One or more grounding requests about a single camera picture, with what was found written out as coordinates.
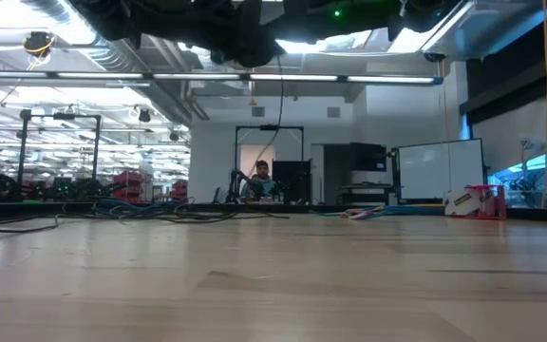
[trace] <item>ceiling duct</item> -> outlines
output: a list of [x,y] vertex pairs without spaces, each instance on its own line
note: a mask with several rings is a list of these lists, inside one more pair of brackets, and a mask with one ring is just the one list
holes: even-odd
[[[91,26],[82,19],[67,0],[22,0],[32,10],[41,12],[61,25]],[[108,49],[82,49],[81,53],[94,61],[106,71],[111,72],[149,72],[149,67],[138,56],[136,51],[126,41],[109,42],[95,32],[94,46],[106,46]],[[175,123],[190,125],[192,115],[195,114],[188,108],[194,108],[194,104],[186,106],[177,94],[165,91],[157,83],[150,87],[135,89],[148,97],[159,111]]]

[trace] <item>whiteboard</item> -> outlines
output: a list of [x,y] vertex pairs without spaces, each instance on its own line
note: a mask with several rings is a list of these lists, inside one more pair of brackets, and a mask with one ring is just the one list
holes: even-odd
[[402,200],[442,199],[484,183],[480,139],[399,147],[398,163]]

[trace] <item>table surface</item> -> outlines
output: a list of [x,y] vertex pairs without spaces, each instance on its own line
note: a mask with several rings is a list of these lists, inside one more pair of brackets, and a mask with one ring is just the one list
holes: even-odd
[[64,223],[0,235],[0,341],[547,340],[545,222]]

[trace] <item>man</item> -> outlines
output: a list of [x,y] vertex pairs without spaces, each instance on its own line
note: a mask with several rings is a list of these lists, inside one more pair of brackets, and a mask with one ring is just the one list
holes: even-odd
[[[270,178],[270,166],[266,161],[256,162],[256,175],[251,177],[251,182],[259,184],[263,187],[261,197],[274,196],[275,182]],[[255,199],[255,191],[250,188],[249,184],[242,186],[241,196],[243,199]]]

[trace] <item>person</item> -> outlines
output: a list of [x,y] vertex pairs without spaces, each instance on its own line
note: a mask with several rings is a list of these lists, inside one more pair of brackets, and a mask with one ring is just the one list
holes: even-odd
[[[263,187],[262,197],[272,198],[274,196],[275,182],[270,178],[270,166],[266,161],[256,162],[256,174],[251,177],[251,181]],[[255,192],[247,183],[242,186],[241,197],[243,199],[255,198]]]

